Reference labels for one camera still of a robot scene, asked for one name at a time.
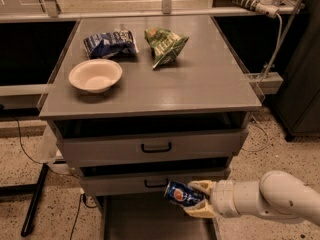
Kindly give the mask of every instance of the snack bag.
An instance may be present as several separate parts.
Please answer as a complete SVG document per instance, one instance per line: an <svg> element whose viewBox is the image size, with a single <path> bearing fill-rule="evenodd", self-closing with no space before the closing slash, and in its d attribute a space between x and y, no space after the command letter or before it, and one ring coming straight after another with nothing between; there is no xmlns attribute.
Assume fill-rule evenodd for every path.
<svg viewBox="0 0 320 240"><path fill-rule="evenodd" d="M144 37L155 56L153 68L174 61L189 39L164 28L146 29Z"/></svg>
<svg viewBox="0 0 320 240"><path fill-rule="evenodd" d="M83 42L90 59L108 59L118 53L137 54L139 52L129 30L95 34L85 38Z"/></svg>

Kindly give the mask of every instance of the bowl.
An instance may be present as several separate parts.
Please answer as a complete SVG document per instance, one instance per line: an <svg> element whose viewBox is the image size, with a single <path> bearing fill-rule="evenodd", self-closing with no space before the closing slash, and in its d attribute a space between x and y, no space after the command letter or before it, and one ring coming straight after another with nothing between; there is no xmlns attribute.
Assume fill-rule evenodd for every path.
<svg viewBox="0 0 320 240"><path fill-rule="evenodd" d="M106 59L95 59L75 66L69 74L69 82L74 87L91 93L108 90L119 81L122 75L121 66Z"/></svg>

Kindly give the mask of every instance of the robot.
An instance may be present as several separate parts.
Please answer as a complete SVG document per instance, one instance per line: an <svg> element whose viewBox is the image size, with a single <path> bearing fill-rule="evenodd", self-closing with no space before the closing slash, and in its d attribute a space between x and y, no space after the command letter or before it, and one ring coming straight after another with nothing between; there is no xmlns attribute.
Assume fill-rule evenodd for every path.
<svg viewBox="0 0 320 240"><path fill-rule="evenodd" d="M200 203L184 207L187 214L199 218L225 218L254 215L283 223L308 220L320 226L320 194L291 174L265 173L259 181L192 181L192 189L207 195Z"/></svg>

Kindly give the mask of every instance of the can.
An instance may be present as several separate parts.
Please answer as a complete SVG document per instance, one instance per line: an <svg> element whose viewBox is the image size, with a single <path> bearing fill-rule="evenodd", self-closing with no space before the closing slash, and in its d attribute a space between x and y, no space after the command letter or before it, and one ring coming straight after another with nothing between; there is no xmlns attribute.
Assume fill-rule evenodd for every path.
<svg viewBox="0 0 320 240"><path fill-rule="evenodd" d="M205 198L205 194L179 182L170 181L164 197L182 207L194 206Z"/></svg>

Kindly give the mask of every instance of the black drawer handle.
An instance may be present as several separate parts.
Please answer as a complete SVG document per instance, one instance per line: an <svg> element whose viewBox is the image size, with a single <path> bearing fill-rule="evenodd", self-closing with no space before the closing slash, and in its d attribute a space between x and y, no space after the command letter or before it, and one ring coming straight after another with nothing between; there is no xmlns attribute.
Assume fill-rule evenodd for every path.
<svg viewBox="0 0 320 240"><path fill-rule="evenodd" d="M144 186L146 188L163 188L163 187L168 186L168 184L169 184L168 178L166 178L166 183L165 184L159 184L159 185L148 185L148 181L144 180Z"/></svg>
<svg viewBox="0 0 320 240"><path fill-rule="evenodd" d="M169 142L169 143L168 143L168 147L166 147L166 148L163 148L163 149L150 149L150 150L145 149L144 144L141 144L141 150L142 150L142 152L144 152L144 153L161 153L161 152L169 152L169 151L171 150L171 148L172 148L172 144L171 144L171 142Z"/></svg>

